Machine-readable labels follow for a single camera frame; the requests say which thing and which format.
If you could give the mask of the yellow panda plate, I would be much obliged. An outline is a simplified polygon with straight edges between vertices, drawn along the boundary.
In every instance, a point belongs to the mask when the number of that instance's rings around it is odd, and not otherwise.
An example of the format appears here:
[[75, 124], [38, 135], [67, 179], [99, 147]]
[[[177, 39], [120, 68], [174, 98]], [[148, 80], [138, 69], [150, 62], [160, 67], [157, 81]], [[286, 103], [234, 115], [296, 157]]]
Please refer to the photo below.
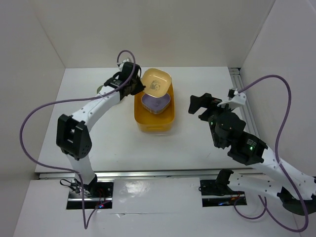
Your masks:
[[144, 72], [141, 83], [145, 86], [143, 90], [145, 94], [160, 98], [167, 93], [172, 83], [172, 77], [165, 71], [149, 68]]

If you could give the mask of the purple panda plate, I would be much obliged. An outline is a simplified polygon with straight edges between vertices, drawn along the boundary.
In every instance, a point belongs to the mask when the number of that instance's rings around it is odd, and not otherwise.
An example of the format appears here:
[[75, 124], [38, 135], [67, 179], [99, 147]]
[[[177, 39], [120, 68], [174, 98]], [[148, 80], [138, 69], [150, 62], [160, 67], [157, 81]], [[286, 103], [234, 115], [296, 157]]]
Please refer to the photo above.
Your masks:
[[152, 114], [161, 114], [169, 105], [171, 97], [168, 93], [162, 97], [155, 98], [144, 94], [141, 98], [142, 106]]

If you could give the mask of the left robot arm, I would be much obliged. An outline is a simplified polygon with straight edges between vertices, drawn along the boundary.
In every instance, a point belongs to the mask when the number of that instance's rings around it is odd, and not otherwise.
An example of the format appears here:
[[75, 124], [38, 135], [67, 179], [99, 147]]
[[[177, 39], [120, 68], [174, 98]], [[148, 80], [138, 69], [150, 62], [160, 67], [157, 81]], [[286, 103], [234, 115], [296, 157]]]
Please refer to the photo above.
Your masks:
[[56, 145], [64, 153], [75, 174], [75, 183], [86, 197], [97, 193], [97, 176], [92, 170], [89, 152], [92, 148], [90, 131], [95, 123], [111, 107], [124, 97], [143, 91], [141, 67], [124, 61], [115, 73], [102, 86], [93, 100], [71, 115], [62, 114], [57, 121]]

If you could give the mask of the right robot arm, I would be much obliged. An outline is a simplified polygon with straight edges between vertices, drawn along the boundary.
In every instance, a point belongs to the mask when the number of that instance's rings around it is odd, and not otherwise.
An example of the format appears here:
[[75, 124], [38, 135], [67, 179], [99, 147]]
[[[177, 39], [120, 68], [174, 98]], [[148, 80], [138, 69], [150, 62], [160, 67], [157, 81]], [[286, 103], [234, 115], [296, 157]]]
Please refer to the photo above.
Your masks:
[[315, 213], [315, 177], [304, 174], [281, 158], [277, 159], [275, 152], [264, 141], [245, 132], [245, 121], [233, 112], [245, 105], [245, 102], [246, 95], [232, 89], [226, 101], [209, 93], [190, 97], [190, 114], [205, 108], [199, 119], [208, 122], [214, 146], [219, 149], [229, 148], [227, 155], [234, 161], [254, 168], [270, 178], [264, 182], [222, 169], [215, 182], [216, 190], [222, 194], [229, 190], [255, 192], [279, 199], [282, 206], [291, 213], [301, 216]]

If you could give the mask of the yellow plastic bin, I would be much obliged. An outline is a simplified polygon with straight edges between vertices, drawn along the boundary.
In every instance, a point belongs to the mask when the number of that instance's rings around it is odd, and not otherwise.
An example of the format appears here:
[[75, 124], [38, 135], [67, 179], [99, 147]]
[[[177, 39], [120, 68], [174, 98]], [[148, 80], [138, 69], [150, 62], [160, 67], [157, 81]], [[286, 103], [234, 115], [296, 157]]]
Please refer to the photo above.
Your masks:
[[140, 92], [134, 96], [134, 118], [142, 132], [164, 133], [172, 128], [175, 119], [174, 91], [172, 84], [167, 93], [171, 97], [170, 104], [162, 113], [157, 115], [143, 107], [141, 98], [145, 95], [144, 92]]

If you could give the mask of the aluminium side rail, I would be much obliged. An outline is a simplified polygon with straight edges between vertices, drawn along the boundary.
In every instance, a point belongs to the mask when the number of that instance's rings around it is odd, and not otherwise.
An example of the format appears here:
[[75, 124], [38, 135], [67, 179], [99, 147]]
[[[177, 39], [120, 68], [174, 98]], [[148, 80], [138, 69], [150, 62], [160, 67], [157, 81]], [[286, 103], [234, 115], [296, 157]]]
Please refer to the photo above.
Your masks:
[[253, 121], [249, 103], [237, 108], [241, 112], [246, 126], [239, 137], [232, 140], [228, 156], [238, 163], [265, 172], [271, 163], [273, 151], [257, 137], [258, 131]]

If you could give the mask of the aluminium front rail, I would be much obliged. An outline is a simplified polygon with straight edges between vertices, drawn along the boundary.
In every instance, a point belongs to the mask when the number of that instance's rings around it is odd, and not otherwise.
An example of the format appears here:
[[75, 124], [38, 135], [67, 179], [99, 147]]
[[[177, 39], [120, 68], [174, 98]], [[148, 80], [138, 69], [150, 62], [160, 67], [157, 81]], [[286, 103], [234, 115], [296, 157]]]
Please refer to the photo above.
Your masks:
[[[156, 171], [122, 171], [96, 172], [98, 178], [148, 178], [148, 177], [184, 177], [184, 176], [217, 176], [221, 169], [191, 169], [191, 170], [156, 170]], [[72, 173], [40, 173], [39, 179], [72, 178]]]

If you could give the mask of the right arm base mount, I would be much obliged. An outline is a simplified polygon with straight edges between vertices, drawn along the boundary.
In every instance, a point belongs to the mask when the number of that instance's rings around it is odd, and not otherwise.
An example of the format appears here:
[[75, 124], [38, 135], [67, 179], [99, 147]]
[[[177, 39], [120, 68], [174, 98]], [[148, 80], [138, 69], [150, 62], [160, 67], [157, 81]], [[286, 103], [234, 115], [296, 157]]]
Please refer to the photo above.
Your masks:
[[202, 207], [220, 207], [247, 205], [245, 193], [233, 191], [227, 185], [228, 179], [234, 172], [229, 169], [220, 170], [216, 179], [200, 180]]

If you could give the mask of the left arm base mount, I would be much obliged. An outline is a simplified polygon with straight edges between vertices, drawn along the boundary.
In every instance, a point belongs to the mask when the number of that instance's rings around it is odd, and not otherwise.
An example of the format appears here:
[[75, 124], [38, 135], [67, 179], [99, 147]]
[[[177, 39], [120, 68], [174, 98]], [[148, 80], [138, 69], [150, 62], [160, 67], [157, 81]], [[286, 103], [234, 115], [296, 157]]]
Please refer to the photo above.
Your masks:
[[[61, 179], [60, 185], [69, 188], [67, 210], [82, 209], [81, 186], [74, 180]], [[98, 182], [90, 191], [84, 190], [85, 209], [112, 209], [113, 182]]]

